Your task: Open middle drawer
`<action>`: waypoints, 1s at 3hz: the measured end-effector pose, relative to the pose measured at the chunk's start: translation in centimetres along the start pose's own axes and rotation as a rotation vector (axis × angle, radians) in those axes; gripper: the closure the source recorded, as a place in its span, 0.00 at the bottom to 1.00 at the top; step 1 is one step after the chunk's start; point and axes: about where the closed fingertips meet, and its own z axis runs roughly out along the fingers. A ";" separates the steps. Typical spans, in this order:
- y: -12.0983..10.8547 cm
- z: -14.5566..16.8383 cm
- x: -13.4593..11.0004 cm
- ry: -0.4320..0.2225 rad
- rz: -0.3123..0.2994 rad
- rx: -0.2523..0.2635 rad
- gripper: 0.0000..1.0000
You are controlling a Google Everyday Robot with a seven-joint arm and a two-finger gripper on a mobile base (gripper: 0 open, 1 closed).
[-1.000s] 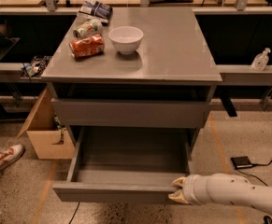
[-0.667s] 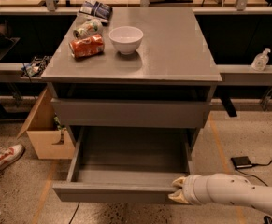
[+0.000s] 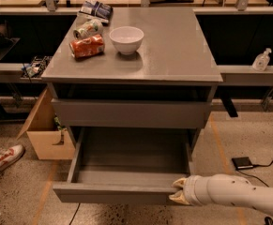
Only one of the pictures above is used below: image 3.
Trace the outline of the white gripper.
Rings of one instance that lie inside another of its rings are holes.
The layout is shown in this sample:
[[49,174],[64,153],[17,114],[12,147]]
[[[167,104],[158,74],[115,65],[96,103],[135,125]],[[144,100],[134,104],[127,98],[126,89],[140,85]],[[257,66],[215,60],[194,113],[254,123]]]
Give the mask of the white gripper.
[[170,195],[169,199],[184,205],[203,206],[210,204],[212,200],[207,189],[208,181],[208,177],[199,175],[179,178],[172,183],[172,186],[179,189],[183,188],[183,192],[176,192]]

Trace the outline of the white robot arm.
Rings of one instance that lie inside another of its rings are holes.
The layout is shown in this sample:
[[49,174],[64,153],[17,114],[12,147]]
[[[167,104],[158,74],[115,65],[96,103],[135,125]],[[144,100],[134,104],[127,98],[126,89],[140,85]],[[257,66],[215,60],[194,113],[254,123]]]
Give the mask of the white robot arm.
[[175,203],[247,207],[273,217],[273,187],[255,186],[240,176],[191,175],[177,179],[173,187],[178,188],[178,191],[170,195],[169,199]]

